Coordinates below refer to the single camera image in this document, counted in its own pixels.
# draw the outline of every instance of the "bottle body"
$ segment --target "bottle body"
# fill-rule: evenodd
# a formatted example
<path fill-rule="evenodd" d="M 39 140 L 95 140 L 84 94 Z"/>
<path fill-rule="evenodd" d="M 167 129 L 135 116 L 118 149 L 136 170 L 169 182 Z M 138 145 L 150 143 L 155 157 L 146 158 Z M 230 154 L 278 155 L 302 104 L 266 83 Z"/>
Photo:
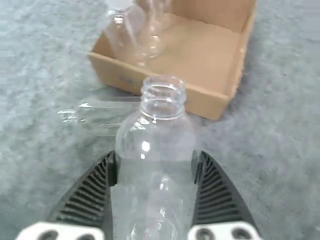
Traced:
<path fill-rule="evenodd" d="M 132 3 L 125 9 L 109 6 L 104 33 L 116 59 L 138 67 L 145 66 L 144 43 L 140 37 L 145 24 L 146 14 L 137 4 Z"/>
<path fill-rule="evenodd" d="M 116 136 L 120 167 L 111 197 L 124 206 L 112 203 L 118 239 L 183 240 L 191 224 L 195 131 L 184 111 L 184 85 L 160 78 L 144 83 L 139 111 Z"/>

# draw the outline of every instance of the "cardboard box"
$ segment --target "cardboard box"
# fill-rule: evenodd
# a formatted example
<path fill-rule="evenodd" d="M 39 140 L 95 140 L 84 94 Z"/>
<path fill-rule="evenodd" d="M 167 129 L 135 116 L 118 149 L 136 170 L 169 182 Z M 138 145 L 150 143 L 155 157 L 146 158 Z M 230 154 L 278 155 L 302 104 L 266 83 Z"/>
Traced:
<path fill-rule="evenodd" d="M 146 77 L 174 75 L 186 83 L 186 110 L 218 120 L 241 80 L 255 11 L 256 0 L 173 0 L 166 50 L 149 70 L 116 60 L 104 34 L 89 58 L 102 83 L 137 95 Z"/>

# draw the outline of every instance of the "bottle neck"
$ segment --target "bottle neck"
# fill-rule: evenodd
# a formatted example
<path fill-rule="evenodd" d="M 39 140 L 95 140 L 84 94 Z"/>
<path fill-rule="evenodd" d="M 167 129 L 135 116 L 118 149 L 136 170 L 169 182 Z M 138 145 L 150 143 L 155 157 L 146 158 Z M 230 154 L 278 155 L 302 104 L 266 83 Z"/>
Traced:
<path fill-rule="evenodd" d="M 174 120 L 185 114 L 186 88 L 172 76 L 149 77 L 143 82 L 139 110 L 155 120 Z"/>

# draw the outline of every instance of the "screw hole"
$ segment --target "screw hole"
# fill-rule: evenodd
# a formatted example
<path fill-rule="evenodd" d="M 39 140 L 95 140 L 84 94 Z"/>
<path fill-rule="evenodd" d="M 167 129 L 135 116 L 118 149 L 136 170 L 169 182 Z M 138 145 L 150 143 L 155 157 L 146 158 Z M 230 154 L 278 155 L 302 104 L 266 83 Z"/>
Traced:
<path fill-rule="evenodd" d="M 196 240 L 215 240 L 215 237 L 209 229 L 202 228 L 196 232 Z"/>
<path fill-rule="evenodd" d="M 235 230 L 233 230 L 232 235 L 235 239 L 252 239 L 251 235 L 244 229 L 241 228 L 237 228 Z"/>
<path fill-rule="evenodd" d="M 94 236 L 87 234 L 87 235 L 83 235 L 80 238 L 78 238 L 77 240 L 95 240 Z"/>
<path fill-rule="evenodd" d="M 38 240 L 56 240 L 58 237 L 58 232 L 54 230 L 46 231 L 40 235 Z"/>

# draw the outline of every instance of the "floor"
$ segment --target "floor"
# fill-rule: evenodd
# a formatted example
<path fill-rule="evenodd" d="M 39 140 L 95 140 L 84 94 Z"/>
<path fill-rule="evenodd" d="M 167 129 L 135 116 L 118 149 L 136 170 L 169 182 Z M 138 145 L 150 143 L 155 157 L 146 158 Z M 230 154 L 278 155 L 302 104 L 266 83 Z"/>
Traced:
<path fill-rule="evenodd" d="M 86 52 L 100 33 L 104 1 L 0 4 L 0 239 L 10 240 L 44 220 L 114 140 L 75 132 L 58 114 L 101 91 Z M 320 239 L 319 10 L 317 0 L 258 0 L 238 93 L 220 121 L 202 121 L 204 150 L 234 182 L 265 240 Z"/>

